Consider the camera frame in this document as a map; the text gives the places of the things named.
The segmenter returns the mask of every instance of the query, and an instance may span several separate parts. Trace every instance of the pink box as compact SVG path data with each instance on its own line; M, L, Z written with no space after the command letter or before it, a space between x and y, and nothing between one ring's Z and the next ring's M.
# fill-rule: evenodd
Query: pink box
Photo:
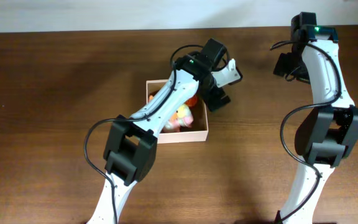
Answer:
M150 94L157 93L168 80L146 81L146 103ZM191 108L194 121L191 128L181 128L179 133L160 133L158 143L175 142L199 142L206 141L208 136L208 119L206 115L206 105L202 99L198 98L196 106Z

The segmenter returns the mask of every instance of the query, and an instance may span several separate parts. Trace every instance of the plush toy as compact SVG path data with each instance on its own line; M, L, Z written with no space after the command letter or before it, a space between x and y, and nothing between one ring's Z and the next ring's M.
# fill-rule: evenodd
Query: plush toy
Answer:
M190 128L193 120L189 106L182 104L168 120L162 131L165 133L178 133L180 132L180 127Z

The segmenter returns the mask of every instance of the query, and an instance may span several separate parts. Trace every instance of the wood grain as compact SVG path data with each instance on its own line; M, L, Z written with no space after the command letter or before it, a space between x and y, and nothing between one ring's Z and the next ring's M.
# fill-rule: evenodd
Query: wood grain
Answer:
M337 28L346 86L358 106L358 26ZM232 103L209 114L206 142L158 146L149 175L120 223L271 221L288 197L296 162L282 149L280 122L311 103L311 88L272 75L287 27L0 34L0 223L81 223L104 180L85 162L83 138L97 120L130 115L145 81L168 77L170 54L210 37L225 43L244 79ZM307 115L296 114L293 135ZM103 167L108 125L89 153ZM358 223L358 142L326 184L315 222Z

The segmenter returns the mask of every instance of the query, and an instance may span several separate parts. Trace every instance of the cardboard box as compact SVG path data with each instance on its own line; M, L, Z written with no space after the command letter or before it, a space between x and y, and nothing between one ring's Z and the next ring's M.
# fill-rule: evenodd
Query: cardboard box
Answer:
M150 94L156 94L168 80L151 80L146 81L146 102ZM175 143L175 142L198 142L206 141L208 136L208 119L206 115L206 105L203 100L198 98L197 104L191 108L194 121L191 128L180 128L179 133L163 133L158 136L158 143Z

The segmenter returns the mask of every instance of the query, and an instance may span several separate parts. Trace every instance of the white wall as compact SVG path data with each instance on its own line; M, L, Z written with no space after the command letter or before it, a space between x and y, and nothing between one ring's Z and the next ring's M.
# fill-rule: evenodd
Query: white wall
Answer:
M358 24L358 0L0 0L0 32Z

